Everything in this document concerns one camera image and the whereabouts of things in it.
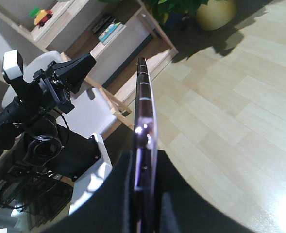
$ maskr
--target laminate floor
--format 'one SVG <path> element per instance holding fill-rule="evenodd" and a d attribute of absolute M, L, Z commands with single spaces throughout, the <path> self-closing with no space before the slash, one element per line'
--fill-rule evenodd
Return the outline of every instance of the laminate floor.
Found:
<path fill-rule="evenodd" d="M 153 81 L 159 146 L 225 214 L 286 233 L 286 0 L 243 2 L 222 29 L 169 35 L 181 53 Z"/>

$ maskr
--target red toy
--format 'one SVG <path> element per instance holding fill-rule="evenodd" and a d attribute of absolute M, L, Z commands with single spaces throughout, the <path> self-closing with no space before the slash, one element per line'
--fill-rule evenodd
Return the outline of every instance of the red toy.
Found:
<path fill-rule="evenodd" d="M 34 25 L 39 25 L 39 27 L 43 27 L 45 23 L 52 18 L 53 12 L 52 10 L 41 10 L 39 7 L 35 7 L 29 15 L 31 17 L 36 16 Z"/>

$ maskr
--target yellow plant pot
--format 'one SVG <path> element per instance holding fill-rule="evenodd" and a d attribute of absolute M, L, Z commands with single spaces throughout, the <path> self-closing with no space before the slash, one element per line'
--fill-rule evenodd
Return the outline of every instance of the yellow plant pot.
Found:
<path fill-rule="evenodd" d="M 236 12 L 236 0 L 209 0 L 198 8 L 196 22 L 203 30 L 212 31 L 230 22 Z"/>

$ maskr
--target potted plant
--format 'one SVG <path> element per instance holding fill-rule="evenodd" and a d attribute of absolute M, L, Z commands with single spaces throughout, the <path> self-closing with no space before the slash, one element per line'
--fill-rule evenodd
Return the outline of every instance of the potted plant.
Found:
<path fill-rule="evenodd" d="M 236 13 L 235 0 L 144 0 L 153 17 L 165 25 L 170 17 L 193 17 L 204 30 L 228 23 Z"/>
<path fill-rule="evenodd" d="M 209 0 L 198 8 L 195 19 L 202 29 L 211 31 L 231 21 L 236 12 L 236 0 Z"/>

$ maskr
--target smartphone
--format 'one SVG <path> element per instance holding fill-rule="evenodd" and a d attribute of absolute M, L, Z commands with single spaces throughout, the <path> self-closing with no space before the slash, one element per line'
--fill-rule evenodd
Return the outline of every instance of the smartphone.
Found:
<path fill-rule="evenodd" d="M 139 58 L 137 63 L 133 153 L 132 232 L 152 233 L 158 133 L 151 79 L 145 58 Z"/>

